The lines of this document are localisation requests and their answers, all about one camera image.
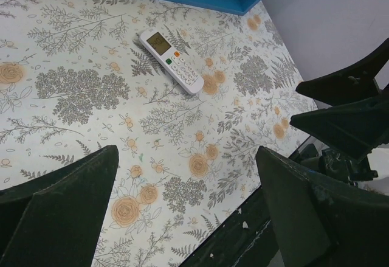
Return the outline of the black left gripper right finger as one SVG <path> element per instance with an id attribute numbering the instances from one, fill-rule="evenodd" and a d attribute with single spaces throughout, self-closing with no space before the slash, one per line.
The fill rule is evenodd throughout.
<path id="1" fill-rule="evenodd" d="M 256 164 L 285 266 L 388 266 L 388 197 L 260 146 Z"/>

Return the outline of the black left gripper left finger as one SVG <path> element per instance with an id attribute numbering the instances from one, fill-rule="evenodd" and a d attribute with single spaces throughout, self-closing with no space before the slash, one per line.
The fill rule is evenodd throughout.
<path id="1" fill-rule="evenodd" d="M 1 266 L 91 266 L 119 165 L 115 145 L 1 191 Z"/>

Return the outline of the white remote control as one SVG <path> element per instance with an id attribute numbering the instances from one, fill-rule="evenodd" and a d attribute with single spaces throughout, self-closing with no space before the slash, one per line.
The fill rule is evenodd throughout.
<path id="1" fill-rule="evenodd" d="M 157 29 L 144 30 L 139 40 L 185 92 L 195 95 L 201 91 L 204 79 Z"/>

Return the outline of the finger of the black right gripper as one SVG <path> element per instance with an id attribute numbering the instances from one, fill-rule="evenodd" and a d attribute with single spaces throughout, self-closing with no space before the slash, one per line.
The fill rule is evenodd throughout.
<path id="1" fill-rule="evenodd" d="M 388 97 L 376 96 L 291 117 L 290 125 L 352 160 L 388 144 Z"/>
<path id="2" fill-rule="evenodd" d="M 388 61 L 388 40 L 357 63 L 331 74 L 303 81 L 296 92 L 327 105 L 358 102 L 382 93 L 375 76 Z"/>

